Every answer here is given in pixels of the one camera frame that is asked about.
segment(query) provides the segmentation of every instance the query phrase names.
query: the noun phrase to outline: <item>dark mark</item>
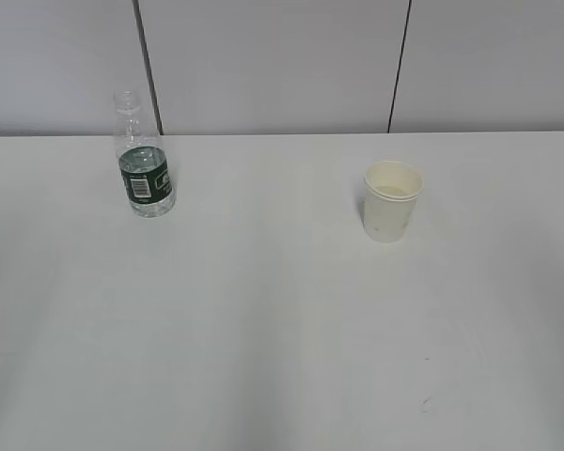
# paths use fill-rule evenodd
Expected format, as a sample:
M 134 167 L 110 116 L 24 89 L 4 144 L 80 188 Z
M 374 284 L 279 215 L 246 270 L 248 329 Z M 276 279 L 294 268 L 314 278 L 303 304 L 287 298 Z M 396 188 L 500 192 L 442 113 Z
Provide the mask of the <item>dark mark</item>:
M 432 397 L 427 397 L 422 401 L 422 405 L 420 406 L 421 413 L 432 413 L 432 405 L 431 405 Z

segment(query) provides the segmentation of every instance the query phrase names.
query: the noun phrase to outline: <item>water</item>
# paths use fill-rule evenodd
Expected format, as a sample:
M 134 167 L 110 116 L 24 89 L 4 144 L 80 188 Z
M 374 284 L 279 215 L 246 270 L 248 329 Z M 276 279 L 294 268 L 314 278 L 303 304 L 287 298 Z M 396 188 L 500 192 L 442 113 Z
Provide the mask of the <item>water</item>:
M 396 186 L 377 186 L 376 191 L 386 195 L 407 195 L 401 188 Z
M 160 148 L 141 147 L 125 152 L 119 158 L 119 168 L 133 174 L 148 173 L 166 163 L 165 153 Z M 151 204 L 140 204 L 130 199 L 133 211 L 144 218 L 155 218 L 170 211 L 176 203 L 176 192 L 171 189 L 167 197 Z

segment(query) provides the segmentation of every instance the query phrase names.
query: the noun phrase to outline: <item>cup rim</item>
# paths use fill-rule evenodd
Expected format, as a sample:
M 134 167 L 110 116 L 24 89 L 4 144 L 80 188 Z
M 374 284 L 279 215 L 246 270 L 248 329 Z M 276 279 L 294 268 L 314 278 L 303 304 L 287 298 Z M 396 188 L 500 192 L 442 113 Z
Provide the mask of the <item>cup rim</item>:
M 371 186 L 369 184 L 368 172 L 372 167 L 378 166 L 378 165 L 381 165 L 381 164 L 385 164 L 385 163 L 400 164 L 403 167 L 405 167 L 405 168 L 409 169 L 410 171 L 414 172 L 420 180 L 419 189 L 415 193 L 408 194 L 408 195 L 383 194 L 380 191 L 376 190 L 376 188 L 374 188 L 373 186 Z M 368 191 L 370 191 L 372 194 L 374 194 L 377 197 L 380 197 L 381 199 L 389 200 L 391 202 L 407 202 L 409 200 L 413 200 L 413 199 L 415 199 L 416 197 L 419 196 L 419 194 L 422 192 L 422 189 L 424 188 L 424 179 L 422 178 L 420 171 L 415 169 L 410 164 L 405 163 L 405 162 L 400 162 L 399 160 L 382 160 L 380 162 L 376 162 L 376 163 L 371 164 L 370 166 L 368 166 L 368 169 L 366 169 L 366 174 L 364 175 L 364 182 L 366 183 L 366 187 L 368 188 Z

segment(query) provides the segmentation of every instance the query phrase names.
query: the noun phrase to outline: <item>plastic water bottle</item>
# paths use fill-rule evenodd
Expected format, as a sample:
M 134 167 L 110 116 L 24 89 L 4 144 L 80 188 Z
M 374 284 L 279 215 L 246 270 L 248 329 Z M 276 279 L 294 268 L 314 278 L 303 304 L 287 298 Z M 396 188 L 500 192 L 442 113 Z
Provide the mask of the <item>plastic water bottle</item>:
M 118 92 L 115 110 L 116 154 L 130 205 L 142 217 L 161 216 L 176 203 L 161 136 L 144 116 L 137 92 Z

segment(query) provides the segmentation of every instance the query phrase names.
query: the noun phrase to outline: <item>gray wall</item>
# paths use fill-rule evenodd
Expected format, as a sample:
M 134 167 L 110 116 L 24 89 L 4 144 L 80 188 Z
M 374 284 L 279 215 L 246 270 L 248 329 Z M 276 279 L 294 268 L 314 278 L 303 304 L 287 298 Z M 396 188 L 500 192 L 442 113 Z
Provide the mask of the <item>gray wall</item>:
M 142 3 L 165 133 L 382 132 L 405 0 Z
M 564 0 L 415 0 L 393 132 L 564 130 Z
M 165 133 L 564 130 L 564 0 L 140 0 Z M 0 0 L 0 134 L 107 134 L 132 0 Z
M 129 0 L 0 0 L 0 134 L 99 134 L 113 90 L 149 100 Z

